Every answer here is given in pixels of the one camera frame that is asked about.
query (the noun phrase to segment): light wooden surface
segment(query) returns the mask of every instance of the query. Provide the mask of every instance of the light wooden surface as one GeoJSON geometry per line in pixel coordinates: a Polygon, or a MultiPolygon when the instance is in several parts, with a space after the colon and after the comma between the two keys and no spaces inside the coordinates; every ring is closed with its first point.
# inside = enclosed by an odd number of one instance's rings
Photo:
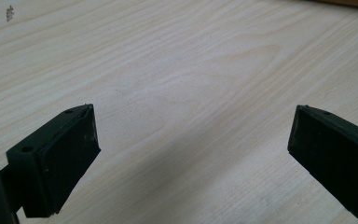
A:
{"type": "Polygon", "coordinates": [[[101,154],[58,215],[21,223],[358,223],[286,149],[296,105],[358,125],[357,8],[0,1],[0,167],[85,103],[101,154]]]}

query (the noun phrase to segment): wooden table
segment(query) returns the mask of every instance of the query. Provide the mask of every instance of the wooden table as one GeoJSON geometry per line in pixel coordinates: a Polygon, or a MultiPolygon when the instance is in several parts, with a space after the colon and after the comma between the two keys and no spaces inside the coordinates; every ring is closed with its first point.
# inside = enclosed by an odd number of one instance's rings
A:
{"type": "Polygon", "coordinates": [[[58,215],[22,224],[358,223],[286,149],[296,105],[358,125],[358,8],[0,1],[0,168],[85,103],[102,152],[58,215]]]}

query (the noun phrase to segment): wood grain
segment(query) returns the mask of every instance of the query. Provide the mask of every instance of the wood grain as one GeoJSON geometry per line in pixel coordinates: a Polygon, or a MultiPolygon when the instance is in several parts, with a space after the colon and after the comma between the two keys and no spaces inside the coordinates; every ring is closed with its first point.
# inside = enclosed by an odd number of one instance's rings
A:
{"type": "Polygon", "coordinates": [[[0,1],[0,167],[85,103],[102,153],[58,215],[21,223],[358,223],[286,150],[296,105],[358,125],[357,8],[0,1]]]}

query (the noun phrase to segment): small dark mark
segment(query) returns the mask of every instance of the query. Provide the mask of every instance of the small dark mark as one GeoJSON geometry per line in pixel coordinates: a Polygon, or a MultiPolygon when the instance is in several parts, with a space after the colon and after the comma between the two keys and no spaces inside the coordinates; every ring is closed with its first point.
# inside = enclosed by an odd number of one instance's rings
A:
{"type": "Polygon", "coordinates": [[[13,19],[13,6],[10,6],[10,8],[7,9],[7,21],[11,21],[13,19]]]}

